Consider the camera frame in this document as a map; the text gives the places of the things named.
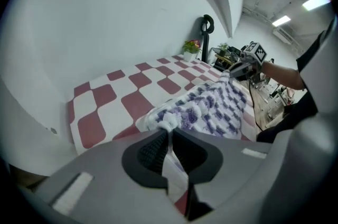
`red and white checkered fabric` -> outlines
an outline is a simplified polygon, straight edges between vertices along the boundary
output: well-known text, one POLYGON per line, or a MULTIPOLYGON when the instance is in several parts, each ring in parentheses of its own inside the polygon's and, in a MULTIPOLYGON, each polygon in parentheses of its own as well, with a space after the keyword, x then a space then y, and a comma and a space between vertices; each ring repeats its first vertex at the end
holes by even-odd
MULTIPOLYGON (((145 62, 118 70, 74 88, 68 102, 69 123, 79 154, 112 139, 139 133, 138 119, 152 108, 184 94, 206 80, 216 81, 220 72, 181 55, 145 62)), ((249 91, 243 115, 243 139, 256 139, 254 109, 249 91)))

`black sleeve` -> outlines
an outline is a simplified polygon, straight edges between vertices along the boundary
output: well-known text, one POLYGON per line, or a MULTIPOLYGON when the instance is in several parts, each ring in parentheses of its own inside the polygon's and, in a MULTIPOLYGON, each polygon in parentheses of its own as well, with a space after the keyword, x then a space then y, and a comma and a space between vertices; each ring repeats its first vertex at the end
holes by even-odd
POLYGON ((306 50, 305 53, 296 60, 299 72, 301 72, 303 70, 303 68, 312 59, 314 54, 316 54, 317 50, 320 47, 321 36, 322 36, 323 33, 324 32, 322 32, 320 35, 318 35, 316 41, 313 42, 313 44, 309 47, 309 49, 306 50))

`fluorescent light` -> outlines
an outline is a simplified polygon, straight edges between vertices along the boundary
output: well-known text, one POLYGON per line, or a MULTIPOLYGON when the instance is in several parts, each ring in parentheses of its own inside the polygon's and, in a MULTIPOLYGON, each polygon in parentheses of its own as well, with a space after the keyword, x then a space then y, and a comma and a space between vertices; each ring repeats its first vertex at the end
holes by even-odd
POLYGON ((290 20, 291 19, 287 15, 285 15, 282 18, 280 18, 279 20, 274 21, 273 26, 278 27, 279 25, 282 25, 285 22, 288 22, 290 20))
POLYGON ((331 0, 308 0, 307 2, 303 3, 303 6, 308 10, 312 10, 319 6, 329 3, 331 0))

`purple and white blanket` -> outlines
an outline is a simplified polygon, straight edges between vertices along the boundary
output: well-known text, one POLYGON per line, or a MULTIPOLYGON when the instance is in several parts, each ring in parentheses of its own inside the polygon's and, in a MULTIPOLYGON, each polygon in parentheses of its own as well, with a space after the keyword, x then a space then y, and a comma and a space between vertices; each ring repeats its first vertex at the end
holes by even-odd
POLYGON ((150 111, 145 117, 147 129, 192 129, 206 134, 240 139, 246 96, 235 87, 229 72, 218 81, 195 86, 186 94, 150 111))

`person's arm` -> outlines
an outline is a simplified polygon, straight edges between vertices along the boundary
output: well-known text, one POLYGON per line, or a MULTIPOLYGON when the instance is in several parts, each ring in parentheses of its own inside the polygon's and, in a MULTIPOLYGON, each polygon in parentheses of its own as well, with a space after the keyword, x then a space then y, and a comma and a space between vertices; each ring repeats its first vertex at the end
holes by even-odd
POLYGON ((271 62, 265 61, 262 64, 261 71, 285 87, 295 90, 305 89, 301 74, 298 70, 277 66, 271 62))

